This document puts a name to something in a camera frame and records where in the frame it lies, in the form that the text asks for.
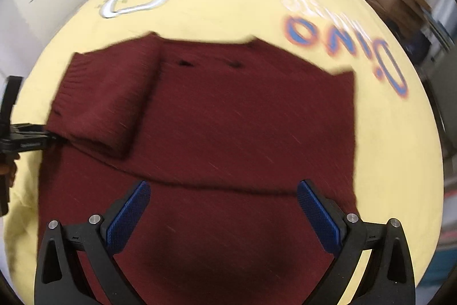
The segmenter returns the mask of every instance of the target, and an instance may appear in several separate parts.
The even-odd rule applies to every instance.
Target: bed
[[[440,232],[440,143],[415,69],[364,0],[89,0],[45,48],[24,83],[13,121],[46,122],[74,52],[151,30],[192,41],[240,43],[257,37],[329,73],[353,70],[357,207],[365,221],[402,222],[419,283]],[[331,42],[332,35],[340,35],[338,43]],[[33,303],[40,162],[40,152],[18,162],[4,221],[11,277],[27,304]],[[355,292],[367,259],[365,252],[342,304]]]

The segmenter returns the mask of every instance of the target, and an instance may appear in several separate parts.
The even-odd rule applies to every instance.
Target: sweater sleeve
[[[83,150],[123,157],[157,81],[161,44],[151,33],[75,53],[51,106],[47,130]]]

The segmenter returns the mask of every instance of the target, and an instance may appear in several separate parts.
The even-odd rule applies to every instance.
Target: blue gripper pad
[[[332,212],[334,211],[330,211],[335,219],[339,218],[339,227],[328,211],[333,207],[328,203],[328,200],[325,197],[318,194],[316,188],[308,180],[301,181],[298,184],[297,197],[300,207],[303,212],[305,212],[305,215],[324,250],[333,255],[337,255],[341,250],[341,243],[344,238],[341,236],[341,233],[343,232],[340,231],[340,223],[344,224],[341,217],[333,214]]]
[[[149,204],[151,188],[149,183],[141,181],[137,183],[122,200],[118,200],[108,209],[107,215],[111,212],[108,225],[102,229],[102,236],[106,241],[107,252],[111,255],[120,253],[127,241],[129,241],[133,230],[139,222],[143,212]]]

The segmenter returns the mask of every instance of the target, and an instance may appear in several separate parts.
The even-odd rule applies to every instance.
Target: knit fabric
[[[351,189],[352,73],[331,76],[262,41],[199,44],[156,35],[136,41],[160,47],[149,61],[136,61],[124,45],[112,46],[85,54],[83,68],[77,55],[47,129],[116,169],[164,184],[294,192],[309,177]],[[144,77],[159,75],[152,89],[150,80],[139,79],[141,69]]]
[[[152,182],[115,256],[146,303],[300,304],[331,256],[298,206],[298,182],[356,212],[352,73],[332,76],[258,39],[147,35],[75,55],[47,129],[69,142],[44,154],[41,234]]]

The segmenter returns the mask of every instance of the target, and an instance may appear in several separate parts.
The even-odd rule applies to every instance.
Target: metal screw
[[[49,224],[48,224],[48,227],[50,229],[55,229],[57,227],[57,225],[59,225],[58,221],[57,220],[52,220]]]
[[[91,224],[97,224],[101,220],[100,215],[92,215],[89,217],[89,222]]]
[[[356,223],[359,221],[359,217],[356,214],[348,214],[346,218],[350,223]]]
[[[399,220],[397,220],[396,218],[391,218],[390,219],[390,223],[392,224],[393,227],[395,228],[399,228],[401,226]]]

